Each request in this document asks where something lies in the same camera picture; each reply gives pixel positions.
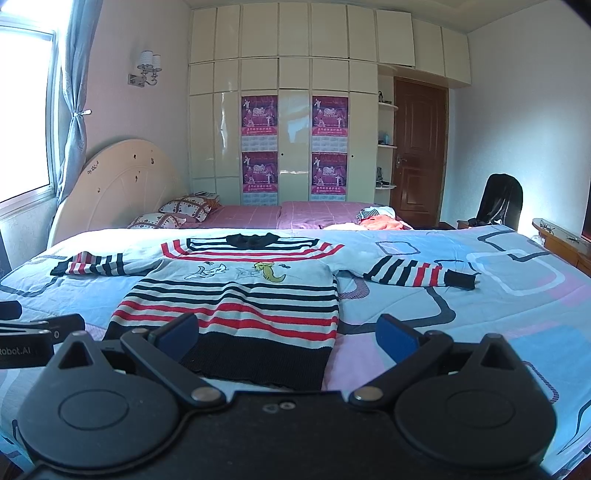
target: chair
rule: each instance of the chair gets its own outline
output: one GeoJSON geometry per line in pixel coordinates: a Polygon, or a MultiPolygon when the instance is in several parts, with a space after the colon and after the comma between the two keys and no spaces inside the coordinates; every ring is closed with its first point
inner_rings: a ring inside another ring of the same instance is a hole
{"type": "Polygon", "coordinates": [[[457,227],[500,224],[517,230],[522,208],[523,189],[517,179],[506,173],[493,173],[486,181],[476,217],[467,221],[458,220],[457,227]]]}

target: blue bedsheet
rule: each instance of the blue bedsheet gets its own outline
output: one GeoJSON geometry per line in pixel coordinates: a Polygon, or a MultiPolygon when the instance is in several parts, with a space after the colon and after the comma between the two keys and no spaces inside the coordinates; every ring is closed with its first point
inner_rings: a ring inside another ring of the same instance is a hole
{"type": "MultiPolygon", "coordinates": [[[[20,301],[22,318],[27,320],[78,312],[86,320],[88,330],[100,339],[112,312],[137,277],[50,277],[49,272],[58,261],[82,250],[100,255],[122,251],[132,244],[169,241],[180,235],[211,237],[229,233],[236,231],[83,233],[2,279],[0,300],[20,301]]],[[[558,430],[545,457],[545,468],[562,475],[584,458],[582,452],[591,441],[590,278],[503,226],[446,232],[275,233],[314,236],[358,250],[437,262],[477,275],[476,289],[463,291],[385,286],[353,278],[348,273],[339,274],[340,335],[325,372],[325,389],[348,392],[393,365],[375,342],[375,322],[381,313],[392,314],[420,331],[443,330],[461,342],[478,342],[488,332],[501,333],[538,380],[558,416],[558,430]]],[[[13,420],[39,371],[0,371],[0,430],[12,442],[13,420]]],[[[229,382],[217,384],[229,395],[237,388],[246,388],[229,382]]],[[[8,449],[24,454],[18,444],[8,449]]]]}

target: nightstand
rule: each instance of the nightstand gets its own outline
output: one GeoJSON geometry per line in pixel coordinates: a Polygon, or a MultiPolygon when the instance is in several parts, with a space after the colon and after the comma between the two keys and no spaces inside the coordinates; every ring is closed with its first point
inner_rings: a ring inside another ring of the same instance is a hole
{"type": "Polygon", "coordinates": [[[587,240],[542,218],[534,218],[531,224],[544,238],[546,249],[591,277],[591,244],[587,240]]]}

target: metal screw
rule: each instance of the metal screw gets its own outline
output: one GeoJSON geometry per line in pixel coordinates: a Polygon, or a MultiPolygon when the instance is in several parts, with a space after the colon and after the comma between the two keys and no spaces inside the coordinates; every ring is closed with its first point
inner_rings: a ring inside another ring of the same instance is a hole
{"type": "Polygon", "coordinates": [[[378,387],[361,387],[353,392],[356,400],[376,401],[384,396],[384,392],[378,387]]]}
{"type": "Polygon", "coordinates": [[[262,406],[262,410],[265,413],[277,413],[279,411],[279,405],[276,403],[268,403],[267,405],[262,406]]]}
{"type": "Polygon", "coordinates": [[[296,407],[296,404],[293,403],[292,401],[282,401],[279,404],[279,408],[281,408],[282,410],[293,410],[296,407]]]}
{"type": "Polygon", "coordinates": [[[211,403],[219,400],[222,396],[217,388],[213,387],[199,387],[191,392],[191,398],[196,401],[202,401],[204,403],[211,403]]]}

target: wooden door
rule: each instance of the wooden door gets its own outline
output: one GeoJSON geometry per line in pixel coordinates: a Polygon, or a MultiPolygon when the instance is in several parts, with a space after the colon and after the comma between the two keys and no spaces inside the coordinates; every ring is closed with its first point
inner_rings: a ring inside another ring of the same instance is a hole
{"type": "Polygon", "coordinates": [[[395,145],[390,205],[412,226],[439,219],[446,148],[447,90],[396,78],[395,145]]]}

